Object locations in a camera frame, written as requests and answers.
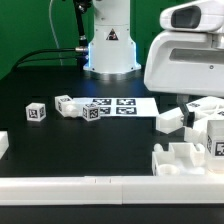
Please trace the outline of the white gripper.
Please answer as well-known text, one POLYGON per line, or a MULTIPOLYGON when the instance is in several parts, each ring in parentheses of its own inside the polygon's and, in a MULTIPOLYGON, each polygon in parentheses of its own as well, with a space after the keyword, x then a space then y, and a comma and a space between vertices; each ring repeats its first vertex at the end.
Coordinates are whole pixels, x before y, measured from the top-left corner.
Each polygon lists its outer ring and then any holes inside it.
POLYGON ((153 40, 144 84, 177 93, 183 125, 192 128, 188 95, 224 97, 224 0, 193 0, 160 14, 163 31, 153 40))

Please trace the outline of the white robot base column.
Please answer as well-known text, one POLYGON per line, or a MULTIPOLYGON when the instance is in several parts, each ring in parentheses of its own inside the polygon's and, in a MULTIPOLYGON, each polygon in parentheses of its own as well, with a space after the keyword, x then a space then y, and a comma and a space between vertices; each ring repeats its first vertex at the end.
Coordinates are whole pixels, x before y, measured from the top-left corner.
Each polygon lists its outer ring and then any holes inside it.
POLYGON ((93 0, 94 37, 88 45, 84 70, 101 80, 124 80, 141 65, 130 35, 130 0, 93 0))

